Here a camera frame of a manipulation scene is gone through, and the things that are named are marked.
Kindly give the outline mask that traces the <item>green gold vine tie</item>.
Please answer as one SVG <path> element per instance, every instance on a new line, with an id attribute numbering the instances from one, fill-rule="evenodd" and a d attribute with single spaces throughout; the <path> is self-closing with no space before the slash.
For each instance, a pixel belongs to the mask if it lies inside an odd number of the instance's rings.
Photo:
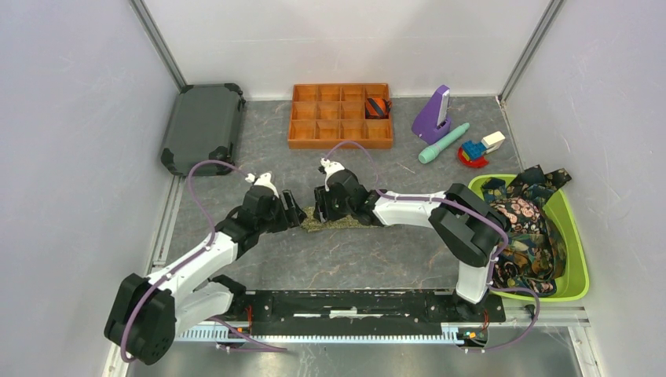
<path id="1" fill-rule="evenodd" d="M 304 209 L 307 218 L 301 223 L 301 227 L 307 232 L 319 232 L 323 230 L 341 230 L 341 229 L 366 229 L 370 225 L 363 225 L 351 216 L 345 216 L 335 221 L 318 221 L 315 214 L 315 207 L 306 207 Z"/>

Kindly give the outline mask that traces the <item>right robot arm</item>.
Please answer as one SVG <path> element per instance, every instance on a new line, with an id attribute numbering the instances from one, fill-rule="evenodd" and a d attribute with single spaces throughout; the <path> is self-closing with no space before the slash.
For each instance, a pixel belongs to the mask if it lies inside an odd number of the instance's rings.
<path id="1" fill-rule="evenodd" d="M 463 320 L 485 311 L 492 264 L 508 245 L 507 218 L 463 184 L 431 194 L 366 189 L 339 163 L 320 167 L 324 184 L 314 190 L 314 217 L 323 224 L 351 217 L 362 225 L 410 225 L 432 229 L 459 262 L 453 308 Z"/>

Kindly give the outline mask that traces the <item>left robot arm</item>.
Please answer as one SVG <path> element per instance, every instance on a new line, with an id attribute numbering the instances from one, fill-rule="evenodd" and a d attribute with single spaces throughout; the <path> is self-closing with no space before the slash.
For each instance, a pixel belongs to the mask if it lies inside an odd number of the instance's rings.
<path id="1" fill-rule="evenodd" d="M 242 204 L 176 262 L 148 276 L 131 273 L 122 280 L 104 337 L 120 348 L 123 361 L 150 365 L 189 328 L 221 314 L 228 320 L 241 318 L 246 298 L 213 273 L 234 263 L 261 235 L 297 228 L 305 219 L 290 190 L 253 184 Z"/>

